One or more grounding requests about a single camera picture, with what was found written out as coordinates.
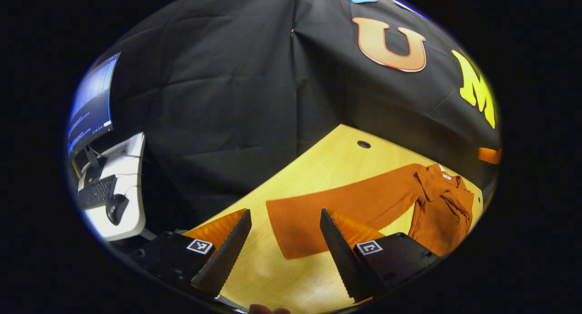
orange shirt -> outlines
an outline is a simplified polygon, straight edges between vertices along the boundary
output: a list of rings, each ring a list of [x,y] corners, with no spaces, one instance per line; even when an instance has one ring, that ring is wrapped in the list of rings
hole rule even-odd
[[[335,189],[269,200],[266,208],[286,259],[328,250],[319,225],[322,208],[379,230],[413,204],[409,236],[442,256],[468,234],[473,196],[461,177],[446,175],[438,164],[414,163]]]

computer monitor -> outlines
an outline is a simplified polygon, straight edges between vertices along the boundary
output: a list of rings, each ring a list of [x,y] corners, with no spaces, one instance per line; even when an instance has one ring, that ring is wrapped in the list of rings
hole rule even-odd
[[[112,55],[91,69],[77,88],[66,138],[67,157],[71,160],[90,142],[113,130],[110,89],[120,54]]]

computer mouse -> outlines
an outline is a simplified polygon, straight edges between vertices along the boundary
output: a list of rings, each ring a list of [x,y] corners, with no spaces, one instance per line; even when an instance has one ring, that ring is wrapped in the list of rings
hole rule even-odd
[[[108,201],[107,205],[105,205],[107,218],[113,225],[119,225],[128,203],[129,199],[127,199],[126,196],[123,196],[123,194],[114,194]]]

keyboard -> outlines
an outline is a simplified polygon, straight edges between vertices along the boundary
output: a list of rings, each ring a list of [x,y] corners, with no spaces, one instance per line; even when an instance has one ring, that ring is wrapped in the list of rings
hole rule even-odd
[[[107,204],[108,200],[113,196],[115,182],[117,182],[117,177],[115,175],[109,175],[108,177],[89,183],[89,185],[79,191],[77,203],[83,210],[97,208]]]

wooden table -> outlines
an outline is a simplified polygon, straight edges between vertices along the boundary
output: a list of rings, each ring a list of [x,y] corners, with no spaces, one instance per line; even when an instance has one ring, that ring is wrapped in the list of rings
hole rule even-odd
[[[371,148],[357,144],[363,140]],[[347,185],[393,169],[435,162],[372,134],[339,125],[316,145],[287,165],[264,184],[208,221],[235,212],[251,210],[253,227],[221,295],[249,307],[262,304],[283,307],[292,314],[321,313],[353,305],[329,252],[286,260],[275,240],[266,201],[320,192]],[[444,167],[450,175],[454,171]],[[482,214],[482,193],[464,179],[475,194],[472,227]],[[414,206],[380,230],[385,235],[408,233]]]

